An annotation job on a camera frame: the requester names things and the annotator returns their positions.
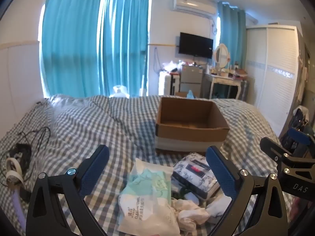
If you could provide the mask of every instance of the air conditioner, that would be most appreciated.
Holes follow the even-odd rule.
[[[204,18],[212,18],[217,14],[215,6],[191,0],[174,0],[174,11],[194,14]]]

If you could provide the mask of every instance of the curtain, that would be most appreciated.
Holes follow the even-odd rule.
[[[46,0],[41,72],[50,95],[100,93],[97,23],[100,0]]]
[[[245,11],[231,8],[229,4],[218,3],[221,20],[220,43],[224,43],[231,54],[231,65],[237,61],[241,68],[245,67],[247,37]]]
[[[130,96],[146,89],[149,0],[104,0],[99,34],[100,92],[124,85]]]

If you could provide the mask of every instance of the television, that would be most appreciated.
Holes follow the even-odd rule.
[[[180,54],[212,58],[212,48],[212,39],[194,34],[180,34],[178,51]]]

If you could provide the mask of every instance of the gingham blanket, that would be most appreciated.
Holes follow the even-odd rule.
[[[51,129],[52,135],[47,148],[42,145],[38,156],[32,159],[35,166],[26,188],[32,190],[36,177],[41,172],[48,175],[63,174],[69,168],[76,168],[88,158],[100,144],[110,149],[110,159],[92,195],[85,201],[96,220],[109,236],[124,235],[117,231],[119,206],[118,196],[126,185],[127,177],[135,158],[146,162],[173,166],[182,159],[181,155],[156,155],[154,147],[155,117],[160,98],[107,98],[95,96],[75,99],[63,95],[51,97],[37,104],[0,141],[0,153],[9,150],[20,140],[18,133],[38,130],[43,126]],[[276,172],[276,163],[259,148],[261,138],[268,136],[279,142],[267,121],[253,106],[233,99],[214,99],[230,131],[221,152],[239,169],[246,169],[252,175],[267,176]],[[289,209],[292,197],[284,195]],[[245,227],[254,206],[252,196],[240,229]],[[70,228],[79,234],[64,197],[60,199]],[[13,205],[11,193],[0,185],[0,206],[18,230],[24,235]],[[23,203],[25,213],[27,204]],[[197,227],[197,234],[206,236],[210,224]]]

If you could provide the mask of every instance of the screw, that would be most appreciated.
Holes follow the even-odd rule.
[[[45,173],[40,173],[40,174],[38,175],[38,178],[39,178],[39,179],[43,179],[45,176],[46,176]]]
[[[241,175],[247,176],[248,175],[248,171],[247,170],[241,170]]]
[[[277,179],[277,175],[275,174],[270,174],[271,179],[276,180]]]
[[[70,176],[71,176],[71,175],[74,175],[74,174],[76,173],[76,169],[69,169],[67,173],[68,173],[68,175],[70,175]]]

